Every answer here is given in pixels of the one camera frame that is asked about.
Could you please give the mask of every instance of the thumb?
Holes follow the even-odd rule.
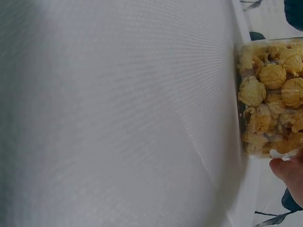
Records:
[[[269,165],[273,173],[284,181],[287,187],[298,177],[298,166],[292,161],[273,159],[270,161]]]

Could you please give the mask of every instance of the finger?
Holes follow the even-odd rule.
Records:
[[[303,150],[299,150],[298,153],[294,156],[291,157],[289,160],[292,162],[295,162],[297,164],[302,164],[303,163]]]
[[[273,159],[269,163],[273,173],[288,186],[295,181],[298,173],[298,165],[292,161]]]

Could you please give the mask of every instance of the clear plastic container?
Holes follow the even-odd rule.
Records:
[[[291,157],[303,148],[303,39],[242,46],[238,112],[250,157]]]

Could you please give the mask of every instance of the dark leaf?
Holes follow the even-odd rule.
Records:
[[[292,211],[292,212],[296,212],[296,211],[299,211],[299,210],[303,210],[295,201],[294,199],[292,198],[292,195],[290,194],[289,190],[286,188],[285,192],[284,192],[284,195],[281,199],[282,201],[282,205]]]
[[[287,214],[281,214],[275,218],[269,219],[267,221],[262,222],[261,224],[258,224],[254,227],[262,227],[262,226],[272,226],[272,225],[278,225],[281,224],[282,221],[286,218]]]
[[[250,32],[250,38],[252,41],[265,39],[265,37],[259,32]]]
[[[302,10],[302,0],[284,0],[284,12],[287,22],[300,31],[303,31]]]

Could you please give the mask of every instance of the white cloth surface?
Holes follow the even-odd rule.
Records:
[[[249,226],[231,1],[0,10],[2,226]]]

